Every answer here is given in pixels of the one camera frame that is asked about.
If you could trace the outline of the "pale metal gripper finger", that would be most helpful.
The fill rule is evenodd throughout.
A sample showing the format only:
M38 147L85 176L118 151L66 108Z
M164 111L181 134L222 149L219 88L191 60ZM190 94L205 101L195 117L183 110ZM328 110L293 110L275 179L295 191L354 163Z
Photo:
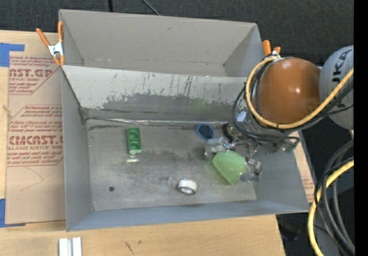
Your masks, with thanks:
M241 175L240 179L244 182L260 181L262 178L262 164L260 161L253 158L246 159L245 172Z
M208 139L205 143L205 152L204 155L207 158L211 158L214 154L218 152L227 152L232 147L232 143L230 143L224 137L217 137Z

